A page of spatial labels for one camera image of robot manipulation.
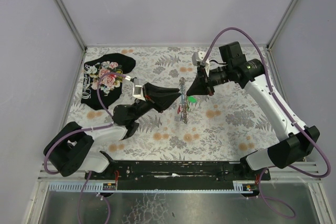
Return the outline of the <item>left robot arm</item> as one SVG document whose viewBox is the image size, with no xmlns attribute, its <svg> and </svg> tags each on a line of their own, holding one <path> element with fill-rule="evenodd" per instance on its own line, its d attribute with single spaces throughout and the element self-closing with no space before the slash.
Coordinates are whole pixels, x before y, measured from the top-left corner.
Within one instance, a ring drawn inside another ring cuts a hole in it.
<svg viewBox="0 0 336 224">
<path fill-rule="evenodd" d="M 75 121 L 66 124 L 45 147 L 44 170 L 68 177 L 79 169 L 102 173 L 111 163 L 104 152 L 92 153 L 92 147 L 106 141 L 119 141 L 132 137 L 137 131 L 137 120 L 155 110 L 167 110 L 181 96 L 178 88 L 158 87 L 150 83 L 133 86 L 135 101 L 117 105 L 110 113 L 111 123 L 83 128 Z"/>
</svg>

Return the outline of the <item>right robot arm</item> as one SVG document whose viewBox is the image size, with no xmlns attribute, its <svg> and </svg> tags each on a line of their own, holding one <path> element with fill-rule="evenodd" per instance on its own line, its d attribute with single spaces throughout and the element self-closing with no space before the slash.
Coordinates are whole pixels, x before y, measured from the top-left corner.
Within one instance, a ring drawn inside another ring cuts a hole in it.
<svg viewBox="0 0 336 224">
<path fill-rule="evenodd" d="M 316 126 L 307 127 L 279 95 L 258 59 L 247 60 L 239 42 L 219 48 L 224 65 L 210 69 L 205 52 L 196 52 L 192 63 L 197 67 L 194 82 L 186 95 L 213 95 L 215 86 L 230 81 L 239 84 L 259 105 L 275 131 L 279 143 L 255 151 L 241 159 L 251 170 L 276 166 L 285 168 L 311 154 L 320 132 Z"/>
</svg>

